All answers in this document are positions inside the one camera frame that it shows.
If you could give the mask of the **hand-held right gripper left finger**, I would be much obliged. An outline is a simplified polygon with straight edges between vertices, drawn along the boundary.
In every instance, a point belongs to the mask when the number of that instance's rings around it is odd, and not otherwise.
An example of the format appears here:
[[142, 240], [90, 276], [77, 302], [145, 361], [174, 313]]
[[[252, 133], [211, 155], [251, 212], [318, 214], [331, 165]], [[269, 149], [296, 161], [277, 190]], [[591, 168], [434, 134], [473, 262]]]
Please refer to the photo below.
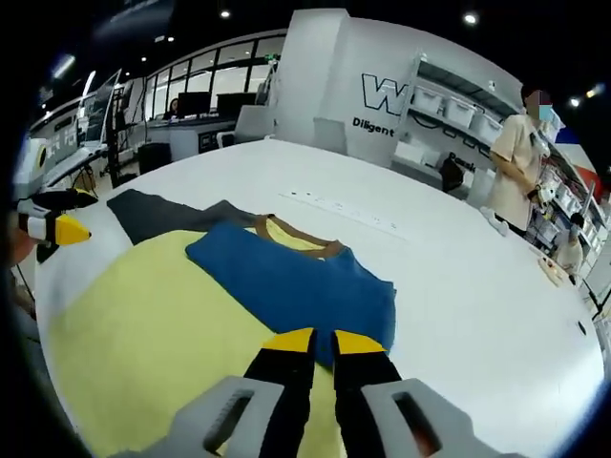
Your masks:
[[310, 412], [317, 331], [275, 335], [241, 377], [226, 377], [177, 412], [172, 457], [295, 457]]

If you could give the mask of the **person's left hand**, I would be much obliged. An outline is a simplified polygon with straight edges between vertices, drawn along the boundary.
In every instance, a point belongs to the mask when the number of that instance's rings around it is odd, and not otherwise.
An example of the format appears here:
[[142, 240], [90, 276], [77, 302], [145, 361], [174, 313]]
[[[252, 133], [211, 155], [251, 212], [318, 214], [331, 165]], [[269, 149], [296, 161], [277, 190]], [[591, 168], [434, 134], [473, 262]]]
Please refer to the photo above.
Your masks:
[[12, 232], [9, 242], [10, 261], [9, 266], [14, 267], [23, 261], [37, 244], [37, 240], [31, 238], [26, 232], [16, 229]]

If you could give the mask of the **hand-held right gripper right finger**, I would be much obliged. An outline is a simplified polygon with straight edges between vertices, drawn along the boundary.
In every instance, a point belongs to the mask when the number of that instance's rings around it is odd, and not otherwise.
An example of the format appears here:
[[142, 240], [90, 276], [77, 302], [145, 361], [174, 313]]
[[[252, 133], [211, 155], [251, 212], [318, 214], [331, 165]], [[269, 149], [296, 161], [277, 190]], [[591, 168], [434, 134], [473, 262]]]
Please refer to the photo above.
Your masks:
[[374, 339], [332, 335], [335, 416], [349, 457], [476, 457], [469, 416], [417, 379], [402, 379]]

